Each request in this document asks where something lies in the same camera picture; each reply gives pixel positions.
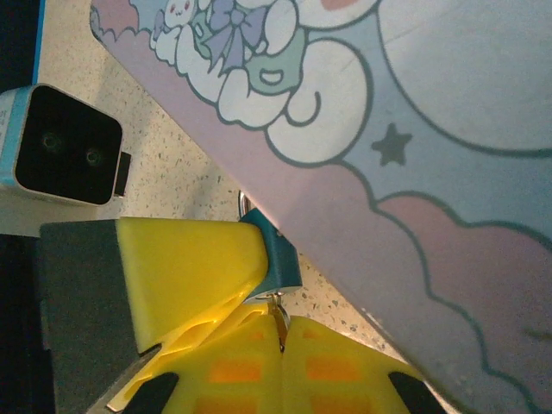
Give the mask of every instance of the speckled countertop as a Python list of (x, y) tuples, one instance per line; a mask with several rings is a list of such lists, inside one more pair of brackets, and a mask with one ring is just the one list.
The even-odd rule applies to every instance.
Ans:
[[(133, 162), (125, 198), (115, 199), (99, 210), (25, 201), (27, 214), (23, 218), (17, 207), (22, 201), (3, 199), (0, 210), (14, 217), (14, 231), (33, 234), (43, 221), (94, 216), (237, 219), (237, 184), (92, 37), (89, 2), (47, 1), (40, 81), (115, 117), (124, 131), (123, 149), (133, 155)], [(29, 210), (40, 214), (29, 219)], [(284, 305), (290, 314), (311, 317), (398, 357), (307, 258), (301, 255), (300, 262), (304, 288), (285, 297)]]

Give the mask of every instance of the dark star illustration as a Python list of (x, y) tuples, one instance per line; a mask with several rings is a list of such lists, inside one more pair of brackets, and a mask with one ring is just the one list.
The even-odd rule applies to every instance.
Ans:
[(387, 127), (386, 137), (381, 141), (376, 141), (372, 144), (374, 151), (381, 152), (381, 166), (387, 165), (391, 161), (403, 166), (406, 162), (405, 147), (412, 139), (412, 134), (400, 134), (397, 131), (397, 126), (390, 123)]

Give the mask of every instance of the purple bow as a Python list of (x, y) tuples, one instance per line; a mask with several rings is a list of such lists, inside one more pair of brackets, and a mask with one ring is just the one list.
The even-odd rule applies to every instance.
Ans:
[(259, 46), (266, 16), (266, 7), (243, 12), (235, 8), (235, 0), (215, 0), (209, 21), (215, 33), (204, 43), (210, 50), (210, 69), (221, 56), (224, 57), (223, 72), (243, 67), (245, 44), (253, 49)]

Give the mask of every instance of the black plastic part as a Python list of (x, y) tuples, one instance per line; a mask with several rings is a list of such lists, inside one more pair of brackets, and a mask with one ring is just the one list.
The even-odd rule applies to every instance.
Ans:
[(57, 414), (84, 413), (140, 359), (114, 220), (41, 227)]
[(390, 373), (389, 380), (411, 414), (447, 414), (430, 389), (406, 373)]
[(176, 373), (163, 373), (144, 382), (122, 413), (161, 414), (178, 382), (179, 376)]
[(0, 2), (0, 93), (33, 84), (40, 0)]
[(50, 355), (42, 347), (35, 238), (0, 235), (0, 412), (54, 413)]
[(117, 120), (39, 85), (28, 106), (16, 179), (31, 191), (106, 204), (113, 195), (121, 141)]
[(119, 169), (117, 171), (117, 179), (115, 182), (115, 190), (113, 191), (119, 197), (124, 196), (124, 192), (127, 188), (131, 160), (132, 156), (130, 154), (121, 152), (121, 159), (119, 160)]

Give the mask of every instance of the yellow plastic object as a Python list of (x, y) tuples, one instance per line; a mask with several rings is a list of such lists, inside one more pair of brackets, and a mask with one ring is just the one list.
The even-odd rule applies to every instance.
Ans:
[(284, 414), (410, 414), (387, 375), (413, 368), (305, 317), (292, 317), (283, 359)]
[(248, 318), (163, 366), (179, 375), (163, 414), (280, 414), (281, 360), (274, 318)]
[(116, 227), (138, 349), (161, 343), (108, 403), (120, 411), (167, 361), (221, 323), (235, 326), (247, 312), (229, 316), (264, 279), (268, 263), (260, 231), (245, 223), (122, 218)]

